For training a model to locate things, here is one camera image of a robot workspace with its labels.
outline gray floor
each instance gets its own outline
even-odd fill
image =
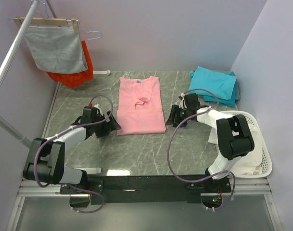
[[[96,77],[82,86],[69,89],[60,86],[52,110],[46,136],[65,130],[82,114],[84,106],[98,93],[105,94],[114,103],[114,116],[119,102],[119,77],[160,78],[162,108],[165,120],[171,105],[178,100],[180,93],[188,90],[189,72],[149,71],[149,72],[112,72],[107,77]],[[103,98],[100,103],[104,111],[109,103]],[[222,110],[234,108],[220,105]],[[167,175],[170,174],[166,152],[172,126],[164,134],[117,136],[112,132],[107,137],[95,136],[79,143],[66,153],[68,167],[101,167],[102,175]],[[172,165],[178,174],[204,174],[204,171],[217,156],[215,146],[207,142],[211,128],[193,121],[186,128],[179,129],[171,146]]]
[[[225,208],[199,204],[108,204],[93,214],[69,209],[68,198],[26,198],[17,231],[273,231],[264,196],[235,196]]]

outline orange cloth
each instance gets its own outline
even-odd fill
[[[85,60],[88,65],[88,69],[79,73],[75,73],[75,74],[58,74],[58,73],[47,72],[47,74],[49,75],[51,79],[53,79],[56,82],[61,82],[69,88],[78,87],[82,83],[93,79],[93,64],[92,64],[92,60],[87,48],[87,44],[85,43],[84,40],[81,41],[81,44],[82,44]]]

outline pink shirt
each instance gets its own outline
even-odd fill
[[[117,135],[164,133],[166,131],[158,77],[120,78]]]

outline white wall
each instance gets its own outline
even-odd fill
[[[0,0],[0,65],[18,31],[8,17],[26,15],[17,0]],[[19,49],[0,88],[0,115],[29,139],[40,137],[55,83]],[[5,230],[22,179],[28,150],[0,128],[0,231]]]
[[[232,70],[238,106],[257,118],[271,155],[281,221],[293,231],[293,0],[267,1]]]
[[[266,0],[51,0],[59,18],[100,30],[97,70],[229,70]],[[83,39],[93,35],[83,35]]]

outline wooden hanger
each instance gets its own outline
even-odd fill
[[[20,28],[25,17],[17,16],[13,18],[17,27]],[[79,33],[78,27],[78,19],[73,18],[71,20],[67,20],[64,18],[33,18],[30,25],[42,25],[42,26],[69,26],[72,25],[75,33]]]

